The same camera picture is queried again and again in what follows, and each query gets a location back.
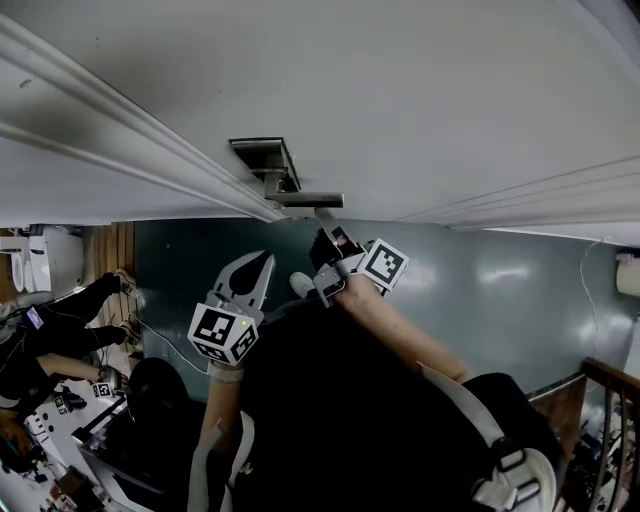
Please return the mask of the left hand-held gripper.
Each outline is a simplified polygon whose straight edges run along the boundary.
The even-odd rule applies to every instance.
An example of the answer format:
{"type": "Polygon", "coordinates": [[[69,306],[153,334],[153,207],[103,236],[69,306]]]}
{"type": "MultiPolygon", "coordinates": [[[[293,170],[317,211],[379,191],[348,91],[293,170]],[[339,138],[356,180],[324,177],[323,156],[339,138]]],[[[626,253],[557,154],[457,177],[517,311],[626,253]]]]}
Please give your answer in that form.
{"type": "Polygon", "coordinates": [[[276,267],[268,250],[245,254],[226,265],[214,290],[197,303],[187,338],[204,357],[236,366],[259,339],[266,301],[276,267]]]}

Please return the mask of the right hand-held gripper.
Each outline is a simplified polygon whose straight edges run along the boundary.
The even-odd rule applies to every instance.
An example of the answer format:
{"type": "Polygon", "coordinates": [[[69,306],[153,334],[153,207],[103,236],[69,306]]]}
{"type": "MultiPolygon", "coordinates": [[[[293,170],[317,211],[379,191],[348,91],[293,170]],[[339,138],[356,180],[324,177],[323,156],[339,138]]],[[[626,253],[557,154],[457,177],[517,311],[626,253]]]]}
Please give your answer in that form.
{"type": "Polygon", "coordinates": [[[408,256],[386,241],[378,238],[362,245],[341,225],[321,230],[310,256],[317,270],[312,282],[327,308],[346,288],[349,276],[366,276],[384,296],[394,289],[409,263],[408,256]]]}

